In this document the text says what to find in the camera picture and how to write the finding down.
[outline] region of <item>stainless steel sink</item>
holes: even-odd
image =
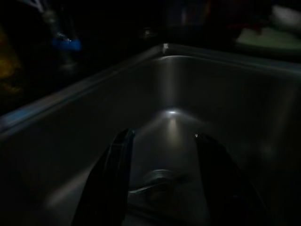
[[[69,226],[91,167],[116,133],[133,128],[132,187],[154,170],[190,177],[170,217],[210,224],[193,141],[204,132],[227,147],[275,223],[295,225],[300,83],[296,64],[164,44],[4,115],[2,219]],[[139,199],[129,203],[147,206]]]

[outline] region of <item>blue object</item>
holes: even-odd
[[[59,39],[53,38],[52,39],[52,45],[55,48],[62,49],[62,50],[73,50],[73,51],[80,51],[81,50],[81,43],[78,39],[59,40]]]

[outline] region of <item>yellow object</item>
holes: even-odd
[[[21,92],[21,69],[21,63],[0,25],[0,89],[10,94]]]

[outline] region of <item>sink drain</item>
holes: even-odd
[[[143,184],[148,186],[145,190],[146,202],[154,208],[167,208],[174,200],[174,187],[178,175],[166,169],[157,169],[143,177]]]

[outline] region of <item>black object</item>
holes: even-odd
[[[119,133],[87,179],[72,226],[121,225],[127,208],[127,191],[134,132]]]
[[[205,134],[196,135],[195,140],[211,225],[274,225],[254,187],[240,173],[226,148]]]

